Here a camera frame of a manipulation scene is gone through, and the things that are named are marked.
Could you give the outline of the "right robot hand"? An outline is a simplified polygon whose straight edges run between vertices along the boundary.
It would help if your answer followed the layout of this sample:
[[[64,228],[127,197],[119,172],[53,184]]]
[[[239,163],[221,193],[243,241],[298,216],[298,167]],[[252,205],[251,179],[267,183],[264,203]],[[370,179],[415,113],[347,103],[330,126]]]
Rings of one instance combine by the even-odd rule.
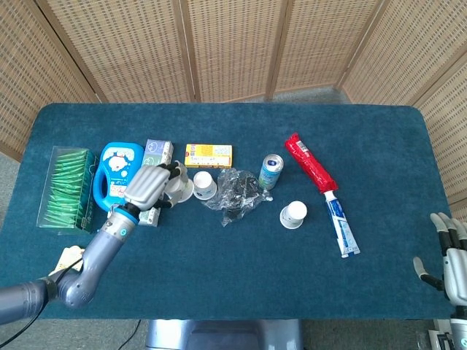
[[[446,214],[431,213],[441,246],[443,279],[430,275],[419,257],[413,258],[417,277],[445,294],[456,308],[466,308],[466,223]]]

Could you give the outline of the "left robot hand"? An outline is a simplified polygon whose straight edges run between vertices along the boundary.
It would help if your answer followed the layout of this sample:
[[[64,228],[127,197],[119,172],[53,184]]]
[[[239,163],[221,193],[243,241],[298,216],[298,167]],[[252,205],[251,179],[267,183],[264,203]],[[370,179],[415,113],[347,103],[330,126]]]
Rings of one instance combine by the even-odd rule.
[[[151,208],[172,208],[193,195],[193,182],[188,170],[178,160],[158,166],[142,166],[124,192],[125,203],[120,209],[138,218]]]

